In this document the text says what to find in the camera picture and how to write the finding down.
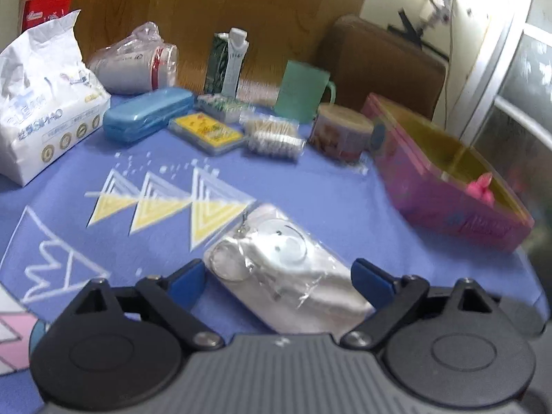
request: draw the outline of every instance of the logo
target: logo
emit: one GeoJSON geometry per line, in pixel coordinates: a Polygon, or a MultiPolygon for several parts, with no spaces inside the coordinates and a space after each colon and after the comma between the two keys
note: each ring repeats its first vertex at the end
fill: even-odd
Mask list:
{"type": "Polygon", "coordinates": [[[42,16],[43,16],[42,11],[40,12],[31,11],[27,14],[27,21],[38,20],[38,19],[41,19],[42,16]]]}
{"type": "Polygon", "coordinates": [[[24,129],[21,129],[21,131],[19,131],[19,134],[17,135],[18,140],[21,141],[27,138],[33,132],[36,132],[42,129],[44,126],[50,124],[54,120],[58,120],[62,116],[63,116],[63,110],[57,109],[55,112],[49,115],[43,116],[42,118],[39,118],[38,120],[34,121],[32,124],[29,124],[24,129]]]}
{"type": "Polygon", "coordinates": [[[63,135],[63,137],[60,140],[60,148],[61,149],[67,149],[67,147],[71,144],[71,134],[67,132],[63,135]]]}
{"type": "Polygon", "coordinates": [[[88,131],[88,126],[86,125],[86,123],[82,123],[77,129],[77,138],[84,137],[87,131],[88,131]]]}
{"type": "Polygon", "coordinates": [[[504,238],[512,229],[511,226],[495,219],[487,219],[480,215],[471,216],[460,228],[460,232],[478,233],[494,238],[504,238]]]}
{"type": "Polygon", "coordinates": [[[278,347],[284,348],[287,347],[292,342],[288,338],[278,338],[276,341],[274,341],[274,345],[277,345],[278,347]]]}
{"type": "Polygon", "coordinates": [[[42,161],[44,163],[48,163],[49,161],[52,160],[52,157],[53,157],[53,146],[52,145],[48,145],[46,146],[43,150],[42,150],[42,161]]]}

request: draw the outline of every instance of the white tissue package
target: white tissue package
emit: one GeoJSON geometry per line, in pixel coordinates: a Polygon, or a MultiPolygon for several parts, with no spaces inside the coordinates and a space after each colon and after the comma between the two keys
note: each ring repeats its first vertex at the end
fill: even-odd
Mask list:
{"type": "Polygon", "coordinates": [[[0,174],[19,185],[98,129],[109,109],[82,62],[78,13],[28,29],[0,53],[0,174]]]}

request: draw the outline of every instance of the blue tablecloth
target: blue tablecloth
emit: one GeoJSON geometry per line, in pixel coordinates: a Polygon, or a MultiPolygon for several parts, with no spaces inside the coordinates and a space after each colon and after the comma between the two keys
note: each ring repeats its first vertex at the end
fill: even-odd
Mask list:
{"type": "MultiPolygon", "coordinates": [[[[189,207],[132,234],[133,205],[88,226],[95,192],[103,189],[111,170],[137,189],[150,171],[191,193],[194,168],[210,174],[216,170],[212,175],[221,181],[279,206],[345,263],[363,257],[390,274],[418,274],[441,286],[471,276],[491,292],[519,298],[549,314],[523,252],[501,253],[409,226],[390,205],[370,163],[362,173],[310,148],[297,164],[242,149],[211,158],[168,131],[122,147],[107,141],[100,129],[23,189],[0,177],[0,251],[6,251],[0,264],[6,291],[0,293],[0,373],[2,356],[17,342],[2,342],[16,330],[9,328],[18,312],[15,305],[31,317],[19,315],[17,325],[36,319],[52,322],[93,276],[105,274],[112,285],[131,285],[202,257],[205,242],[190,251],[189,207]]],[[[237,332],[269,331],[212,277],[193,313],[226,340],[237,332]]],[[[19,337],[28,336],[28,330],[19,337]]],[[[41,405],[29,371],[24,364],[19,367],[0,377],[2,414],[30,414],[41,405]]]]}

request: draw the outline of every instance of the yellow package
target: yellow package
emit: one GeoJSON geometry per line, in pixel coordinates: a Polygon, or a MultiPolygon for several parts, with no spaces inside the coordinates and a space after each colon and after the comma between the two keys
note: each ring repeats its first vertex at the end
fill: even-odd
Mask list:
{"type": "Polygon", "coordinates": [[[243,134],[202,112],[173,118],[169,129],[211,155],[227,152],[245,141],[243,134]]]}

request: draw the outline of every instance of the blue plastic box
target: blue plastic box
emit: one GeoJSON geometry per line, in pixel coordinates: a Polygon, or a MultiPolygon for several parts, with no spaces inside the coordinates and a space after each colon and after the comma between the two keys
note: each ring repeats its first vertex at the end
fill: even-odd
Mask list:
{"type": "Polygon", "coordinates": [[[186,115],[194,106],[194,94],[171,87],[136,96],[104,115],[107,138],[132,143],[168,126],[177,116],[186,115]]]}

